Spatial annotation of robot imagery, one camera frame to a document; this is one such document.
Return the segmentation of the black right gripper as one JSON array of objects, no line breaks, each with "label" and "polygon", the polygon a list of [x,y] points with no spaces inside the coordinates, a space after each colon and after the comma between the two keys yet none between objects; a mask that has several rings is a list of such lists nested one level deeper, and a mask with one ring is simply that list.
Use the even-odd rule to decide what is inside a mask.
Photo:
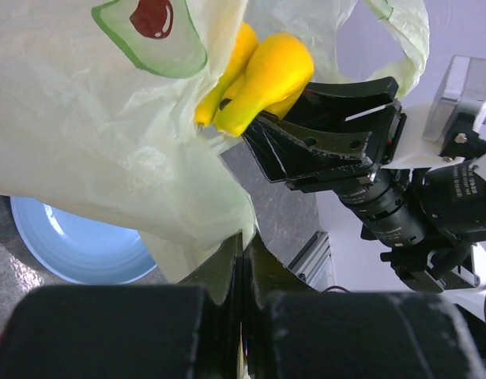
[{"label": "black right gripper", "polygon": [[313,193],[368,185],[390,161],[402,131],[405,115],[396,96],[393,77],[348,84],[311,82],[285,121],[258,116],[243,139],[265,177],[286,182],[291,190]]}]

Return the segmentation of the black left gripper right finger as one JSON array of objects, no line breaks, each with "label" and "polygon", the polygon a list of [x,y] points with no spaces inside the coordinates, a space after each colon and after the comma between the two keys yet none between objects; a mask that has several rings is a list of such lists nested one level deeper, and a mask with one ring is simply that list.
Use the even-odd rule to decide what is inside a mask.
[{"label": "black left gripper right finger", "polygon": [[458,309],[416,292],[319,292],[259,237],[244,252],[253,378],[485,378]]}]

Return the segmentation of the single yellow banana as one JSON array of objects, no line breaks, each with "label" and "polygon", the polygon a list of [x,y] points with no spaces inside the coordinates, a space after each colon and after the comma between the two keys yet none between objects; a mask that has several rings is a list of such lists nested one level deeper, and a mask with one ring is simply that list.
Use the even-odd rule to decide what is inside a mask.
[{"label": "single yellow banana", "polygon": [[239,137],[262,111],[282,119],[314,73],[311,53],[296,36],[280,32],[267,37],[251,56],[235,97],[216,113],[214,126]]}]

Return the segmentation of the yellow banana bunch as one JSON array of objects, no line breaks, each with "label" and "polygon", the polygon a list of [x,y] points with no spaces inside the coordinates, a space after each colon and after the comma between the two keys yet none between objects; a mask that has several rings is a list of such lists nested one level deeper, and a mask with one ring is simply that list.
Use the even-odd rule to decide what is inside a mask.
[{"label": "yellow banana bunch", "polygon": [[235,46],[224,74],[195,109],[194,121],[197,126],[207,127],[212,123],[222,96],[243,74],[257,46],[257,34],[249,24],[243,21],[239,26]]}]

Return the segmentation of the green avocado print plastic bag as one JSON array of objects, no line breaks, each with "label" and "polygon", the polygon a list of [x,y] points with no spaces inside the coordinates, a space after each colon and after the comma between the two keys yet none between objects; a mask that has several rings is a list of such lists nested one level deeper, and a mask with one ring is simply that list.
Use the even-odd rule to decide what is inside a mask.
[{"label": "green avocado print plastic bag", "polygon": [[353,1],[174,1],[148,38],[135,1],[0,1],[0,194],[140,232],[173,282],[257,227],[220,159],[234,145],[194,124],[243,22],[288,32],[318,76],[343,83],[337,34]]}]

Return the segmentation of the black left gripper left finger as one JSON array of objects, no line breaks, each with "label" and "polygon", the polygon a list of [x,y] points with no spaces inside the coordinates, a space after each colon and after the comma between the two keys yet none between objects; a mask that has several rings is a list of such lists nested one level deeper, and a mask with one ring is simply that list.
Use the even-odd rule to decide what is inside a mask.
[{"label": "black left gripper left finger", "polygon": [[56,285],[29,292],[0,340],[0,378],[235,378],[233,235],[177,284]]}]

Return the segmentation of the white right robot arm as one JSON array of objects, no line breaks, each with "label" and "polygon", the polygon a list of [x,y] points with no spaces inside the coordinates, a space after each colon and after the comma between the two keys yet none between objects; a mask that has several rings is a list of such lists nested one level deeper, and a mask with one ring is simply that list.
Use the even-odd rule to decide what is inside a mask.
[{"label": "white right robot arm", "polygon": [[397,90],[392,77],[310,83],[283,118],[263,111],[243,137],[270,182],[335,193],[410,289],[474,288],[473,246],[486,241],[486,140],[477,132],[486,96],[440,96],[427,107],[433,145]]}]

